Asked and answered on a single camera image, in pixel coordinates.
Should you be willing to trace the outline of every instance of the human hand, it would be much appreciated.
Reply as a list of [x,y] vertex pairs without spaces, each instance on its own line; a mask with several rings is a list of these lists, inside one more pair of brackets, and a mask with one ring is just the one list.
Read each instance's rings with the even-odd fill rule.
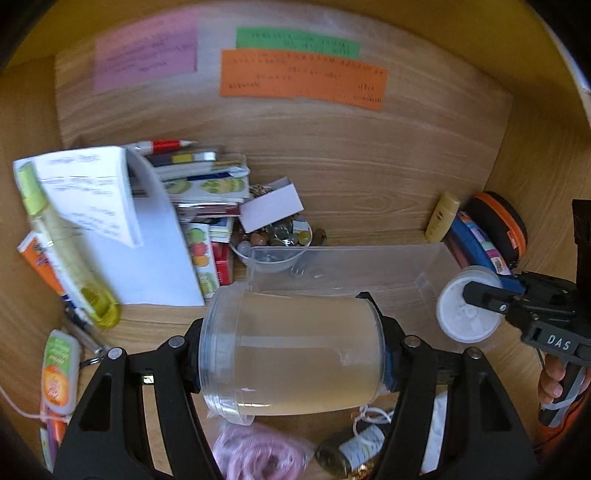
[[[552,403],[555,398],[562,395],[562,387],[560,382],[566,373],[566,368],[554,355],[546,355],[545,366],[540,374],[540,381],[538,382],[538,397],[543,404]],[[587,369],[585,380],[581,385],[579,393],[587,390],[591,383],[591,368]]]

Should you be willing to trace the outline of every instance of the pink sticky note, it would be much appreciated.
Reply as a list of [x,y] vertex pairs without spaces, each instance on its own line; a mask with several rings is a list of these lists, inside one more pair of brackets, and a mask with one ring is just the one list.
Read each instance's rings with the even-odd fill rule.
[[111,31],[95,43],[95,93],[197,69],[197,9],[183,8]]

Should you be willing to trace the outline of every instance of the red pen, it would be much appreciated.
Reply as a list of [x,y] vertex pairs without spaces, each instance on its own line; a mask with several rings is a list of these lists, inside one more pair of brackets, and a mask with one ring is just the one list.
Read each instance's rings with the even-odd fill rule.
[[146,142],[131,143],[125,145],[125,147],[140,155],[153,155],[155,153],[164,153],[171,150],[178,150],[179,148],[191,147],[196,144],[197,142],[190,140],[148,140]]

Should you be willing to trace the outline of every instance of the black handle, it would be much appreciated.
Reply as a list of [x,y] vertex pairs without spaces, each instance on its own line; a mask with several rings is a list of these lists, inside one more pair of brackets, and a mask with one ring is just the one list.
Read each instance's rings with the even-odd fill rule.
[[540,423],[547,427],[556,428],[562,424],[571,403],[579,395],[581,384],[585,379],[587,367],[573,363],[567,363],[565,367],[566,373],[560,381],[562,395],[555,398],[550,405],[542,405],[538,415]]

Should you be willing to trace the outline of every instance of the yellow-green bottle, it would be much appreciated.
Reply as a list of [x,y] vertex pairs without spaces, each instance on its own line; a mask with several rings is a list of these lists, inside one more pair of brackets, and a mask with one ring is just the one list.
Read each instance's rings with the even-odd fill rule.
[[121,317],[118,302],[86,265],[70,237],[66,221],[43,192],[32,162],[18,169],[17,179],[22,202],[39,243],[72,302],[97,326],[112,328],[117,325]]

